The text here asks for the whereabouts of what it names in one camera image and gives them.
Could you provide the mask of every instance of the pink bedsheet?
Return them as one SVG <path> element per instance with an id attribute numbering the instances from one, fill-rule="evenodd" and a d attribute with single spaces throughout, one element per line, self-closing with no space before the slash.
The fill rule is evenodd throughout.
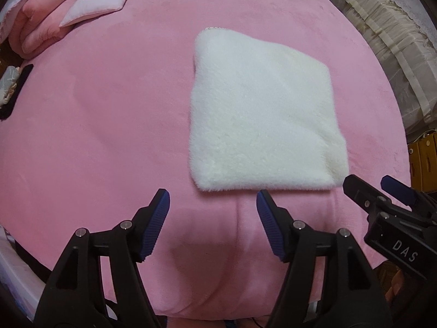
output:
<path id="1" fill-rule="evenodd" d="M 328 65 L 351 172 L 375 187 L 386 174 L 409 183 L 387 78 L 328 0 L 127 0 L 32 61 L 12 116 L 0 124 L 0 223 L 51 268 L 76 228 L 110 229 L 166 188 L 168 218 L 139 266 L 156 312 L 257 317 L 270 313 L 286 265 L 269 247 L 256 193 L 201 193 L 189 174 L 194 39 L 210 26 L 282 43 Z M 363 243 L 366 215 L 341 188 L 273 197 L 315 229 L 351 229 L 372 264 L 381 262 Z"/>

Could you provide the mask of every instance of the ribbed blue pad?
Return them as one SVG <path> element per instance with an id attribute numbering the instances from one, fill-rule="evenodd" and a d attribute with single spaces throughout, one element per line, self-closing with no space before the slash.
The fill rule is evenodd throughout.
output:
<path id="1" fill-rule="evenodd" d="M 381 188 L 406 206 L 413 206 L 416 202 L 414 190 L 391 176 L 385 175 L 382 178 Z"/>
<path id="2" fill-rule="evenodd" d="M 153 252 L 153 248 L 157 242 L 161 228 L 170 209 L 170 194 L 165 191 L 162 195 L 150 222 L 143 234 L 143 247 L 141 248 L 141 259 L 144 260 Z"/>
<path id="3" fill-rule="evenodd" d="M 284 260 L 284 237 L 282 236 L 282 232 L 273 216 L 272 210 L 261 191 L 256 195 L 256 209 L 258 210 L 259 218 L 263 223 L 264 231 L 267 234 L 273 254 L 281 260 Z"/>

